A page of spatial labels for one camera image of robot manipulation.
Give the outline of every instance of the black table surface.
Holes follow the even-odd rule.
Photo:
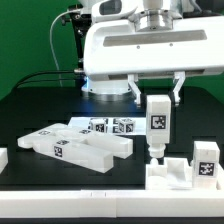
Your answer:
[[[167,90],[144,90],[161,94]],[[185,87],[179,107],[172,108],[171,143],[165,156],[192,160],[194,141],[216,141],[224,165],[224,105],[206,90]],[[17,146],[17,139],[71,117],[144,117],[133,99],[101,102],[84,99],[75,88],[21,88],[0,101],[0,147],[8,149],[8,165],[0,175],[0,190],[144,189],[150,157],[145,136],[126,136],[133,155],[115,158],[114,168],[101,174]],[[224,218],[141,219],[0,219],[0,223],[224,223]]]

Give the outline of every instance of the small cube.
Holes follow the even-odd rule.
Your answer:
[[[122,133],[132,133],[135,130],[135,121],[130,118],[119,119],[118,129]]]
[[[107,132],[106,121],[104,119],[92,119],[90,121],[90,129],[98,132]]]

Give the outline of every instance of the black cable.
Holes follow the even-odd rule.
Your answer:
[[[75,74],[75,72],[73,70],[63,70],[63,71],[40,71],[40,72],[35,72],[32,73],[30,75],[27,75],[25,77],[23,77],[22,79],[20,79],[16,85],[12,88],[12,90],[17,88],[17,85],[19,83],[22,83],[30,78],[36,77],[36,76],[41,76],[41,75],[58,75],[58,74]]]
[[[19,82],[17,83],[13,89],[17,89],[19,86],[21,85],[25,85],[25,84],[29,84],[29,83],[40,83],[40,82],[57,82],[57,81],[75,81],[75,80],[79,80],[79,78],[72,78],[72,79],[46,79],[46,80],[35,80],[35,81],[26,81],[26,82]]]

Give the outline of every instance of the green backdrop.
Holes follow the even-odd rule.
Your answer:
[[[37,71],[55,70],[49,44],[50,26],[57,15],[75,3],[75,0],[0,0],[0,99],[20,78]],[[62,27],[57,23],[53,37],[61,69],[76,68],[71,24]],[[141,85],[170,86],[172,81],[144,81]],[[189,78],[185,85],[205,88],[224,103],[223,75]]]

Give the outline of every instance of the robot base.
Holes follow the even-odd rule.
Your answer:
[[[132,98],[132,92],[127,80],[91,81],[82,87],[82,94],[86,98],[101,101],[121,101]]]

